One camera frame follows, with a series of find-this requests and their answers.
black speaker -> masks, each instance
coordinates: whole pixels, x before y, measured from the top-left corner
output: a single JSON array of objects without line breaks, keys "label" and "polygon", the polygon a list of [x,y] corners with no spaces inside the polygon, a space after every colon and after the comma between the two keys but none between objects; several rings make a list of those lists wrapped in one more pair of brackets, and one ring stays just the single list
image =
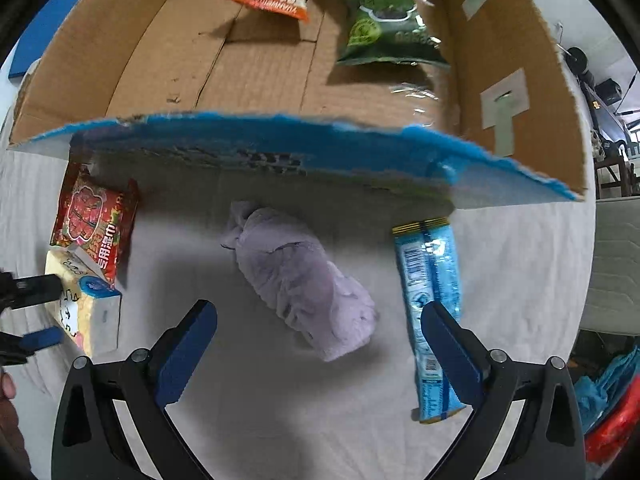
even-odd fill
[{"label": "black speaker", "polygon": [[611,78],[597,85],[595,91],[607,106],[622,101],[622,89]]}]

rolled towel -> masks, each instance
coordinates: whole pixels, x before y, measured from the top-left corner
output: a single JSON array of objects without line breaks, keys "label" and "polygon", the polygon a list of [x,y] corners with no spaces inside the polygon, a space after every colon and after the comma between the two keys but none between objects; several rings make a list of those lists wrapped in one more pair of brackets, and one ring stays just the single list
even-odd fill
[{"label": "rolled towel", "polygon": [[222,246],[264,302],[324,361],[366,345],[378,316],[369,293],[329,261],[309,228],[284,213],[233,202]]}]

bolt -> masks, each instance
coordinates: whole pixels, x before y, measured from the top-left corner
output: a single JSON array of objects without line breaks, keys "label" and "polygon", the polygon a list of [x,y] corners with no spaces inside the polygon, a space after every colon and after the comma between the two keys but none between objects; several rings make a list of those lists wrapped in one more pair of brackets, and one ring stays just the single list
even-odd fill
[{"label": "bolt", "polygon": [[86,366],[87,362],[88,362],[88,359],[82,355],[74,361],[74,368],[76,370],[81,370]]},{"label": "bolt", "polygon": [[503,363],[508,359],[506,352],[500,349],[491,350],[489,357],[497,363]]},{"label": "bolt", "polygon": [[134,350],[131,353],[130,357],[133,362],[141,363],[146,359],[148,355],[149,355],[149,350],[147,350],[146,348],[138,348],[137,350]]},{"label": "bolt", "polygon": [[564,368],[564,361],[558,356],[554,355],[551,358],[551,365],[553,368],[557,368],[558,370],[562,370]]}]

blue snack package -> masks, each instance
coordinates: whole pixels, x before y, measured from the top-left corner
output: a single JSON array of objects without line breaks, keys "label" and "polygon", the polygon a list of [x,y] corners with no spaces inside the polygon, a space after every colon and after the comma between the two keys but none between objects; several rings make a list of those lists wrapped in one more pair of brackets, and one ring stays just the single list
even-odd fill
[{"label": "blue snack package", "polygon": [[420,328],[422,307],[439,301],[460,322],[458,255],[446,218],[393,228],[398,270],[414,348],[420,422],[444,420],[465,407],[431,351]]}]

